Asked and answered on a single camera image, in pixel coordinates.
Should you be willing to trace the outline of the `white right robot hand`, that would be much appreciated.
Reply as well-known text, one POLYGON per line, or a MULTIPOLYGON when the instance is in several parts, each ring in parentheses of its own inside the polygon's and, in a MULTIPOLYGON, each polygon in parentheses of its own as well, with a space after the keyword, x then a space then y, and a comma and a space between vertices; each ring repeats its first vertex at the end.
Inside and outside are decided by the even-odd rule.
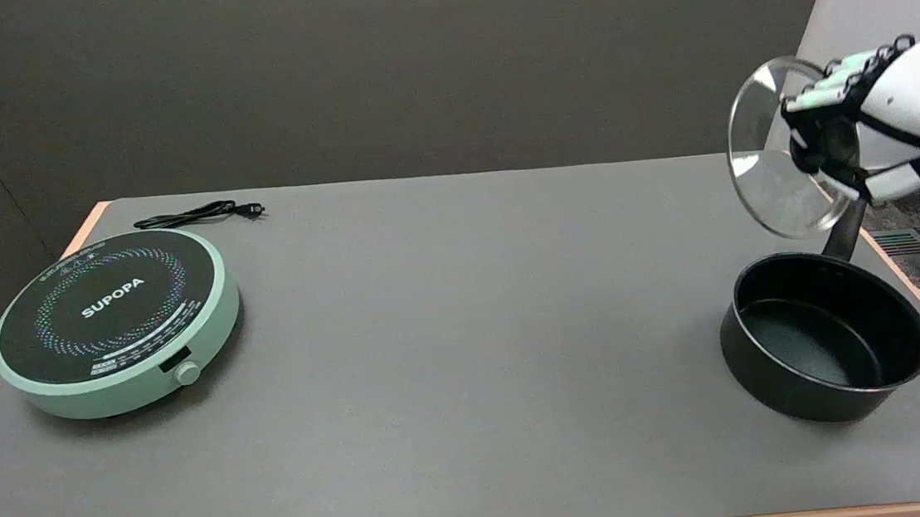
POLYGON ((898 35, 834 59, 813 83, 782 97, 791 158, 847 198, 886 202, 920 188, 920 40, 898 35), (906 144, 916 157, 871 172, 859 164, 859 126, 906 144))

